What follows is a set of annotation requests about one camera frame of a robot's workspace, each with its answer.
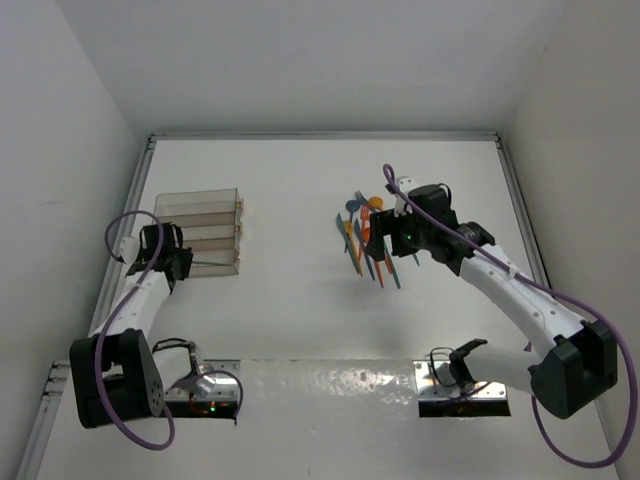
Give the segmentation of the orange plastic spoon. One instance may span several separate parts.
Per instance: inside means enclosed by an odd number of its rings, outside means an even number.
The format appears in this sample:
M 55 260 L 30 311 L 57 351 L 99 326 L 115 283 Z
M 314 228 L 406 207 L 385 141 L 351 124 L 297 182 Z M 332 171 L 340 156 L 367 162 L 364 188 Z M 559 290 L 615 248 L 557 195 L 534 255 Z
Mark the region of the orange plastic spoon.
M 362 232 L 363 246 L 366 247 L 370 240 L 370 227 L 369 227 L 368 221 L 363 222 L 363 227 L 361 229 L 361 232 Z M 368 265 L 371 267 L 371 274 L 378 281 L 380 287 L 384 288 L 384 281 L 382 278 L 382 272 L 380 270 L 379 263 L 373 260 L 372 257 L 366 251 L 364 251 L 364 253 L 366 254 L 366 260 L 368 262 Z

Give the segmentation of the yellow plastic spoon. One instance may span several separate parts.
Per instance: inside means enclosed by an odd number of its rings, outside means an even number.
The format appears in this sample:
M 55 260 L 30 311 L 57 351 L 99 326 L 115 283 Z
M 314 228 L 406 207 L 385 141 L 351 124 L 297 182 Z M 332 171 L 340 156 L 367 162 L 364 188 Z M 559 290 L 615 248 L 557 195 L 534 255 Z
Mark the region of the yellow plastic spoon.
M 384 201 L 381 197 L 372 196 L 368 201 L 370 208 L 376 211 L 382 211 L 384 209 Z

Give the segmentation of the blue plastic spoon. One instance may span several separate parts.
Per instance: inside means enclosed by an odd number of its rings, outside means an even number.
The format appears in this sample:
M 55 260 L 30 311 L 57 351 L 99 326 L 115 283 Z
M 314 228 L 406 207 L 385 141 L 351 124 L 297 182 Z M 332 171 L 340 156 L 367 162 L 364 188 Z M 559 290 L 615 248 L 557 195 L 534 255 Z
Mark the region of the blue plastic spoon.
M 345 208 L 349 213 L 349 219 L 344 222 L 344 229 L 345 229 L 345 232 L 347 233 L 348 242 L 349 242 L 349 245 L 351 246 L 351 250 L 356 255 L 356 257 L 358 257 L 358 250 L 356 249 L 354 244 L 353 221 L 354 221 L 355 214 L 360 209 L 360 204 L 357 200 L 351 199 L 346 202 Z

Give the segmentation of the blue plastic fork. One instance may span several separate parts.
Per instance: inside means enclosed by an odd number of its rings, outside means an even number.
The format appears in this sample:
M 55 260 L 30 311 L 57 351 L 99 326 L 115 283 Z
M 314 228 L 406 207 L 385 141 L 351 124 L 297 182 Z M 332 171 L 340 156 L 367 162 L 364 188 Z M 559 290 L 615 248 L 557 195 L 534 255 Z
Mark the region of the blue plastic fork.
M 361 207 L 369 208 L 370 204 L 368 199 L 361 193 L 360 190 L 354 192 L 354 197 L 358 201 Z

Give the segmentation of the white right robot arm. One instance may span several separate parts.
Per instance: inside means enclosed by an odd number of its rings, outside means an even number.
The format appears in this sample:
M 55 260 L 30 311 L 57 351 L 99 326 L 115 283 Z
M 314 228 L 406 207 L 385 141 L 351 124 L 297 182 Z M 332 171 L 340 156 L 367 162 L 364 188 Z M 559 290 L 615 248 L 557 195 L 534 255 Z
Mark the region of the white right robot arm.
M 401 258 L 420 250 L 489 298 L 525 335 L 531 352 L 493 347 L 473 339 L 433 369 L 438 382 L 463 392 L 479 381 L 531 394 L 552 415 L 566 419 L 616 385 L 617 343 L 601 320 L 588 322 L 536 288 L 495 238 L 476 222 L 461 223 L 443 184 L 419 186 L 402 177 L 387 190 L 393 208 L 370 217 L 366 253 Z

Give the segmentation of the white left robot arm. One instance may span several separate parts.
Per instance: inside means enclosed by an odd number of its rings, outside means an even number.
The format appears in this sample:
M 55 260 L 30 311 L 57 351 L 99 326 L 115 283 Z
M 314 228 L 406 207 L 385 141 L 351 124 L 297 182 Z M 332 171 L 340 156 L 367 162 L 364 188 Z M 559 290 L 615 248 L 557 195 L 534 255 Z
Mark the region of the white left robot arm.
M 143 227 L 134 242 L 139 248 L 136 257 L 120 254 L 119 260 L 129 269 L 120 299 L 111 310 L 113 322 L 101 324 L 91 336 L 72 343 L 71 373 L 84 428 L 112 423 L 100 398 L 98 378 L 121 420 L 161 414 L 164 381 L 147 337 L 176 283 L 189 277 L 193 253 L 183 243 L 181 229 L 171 222 Z

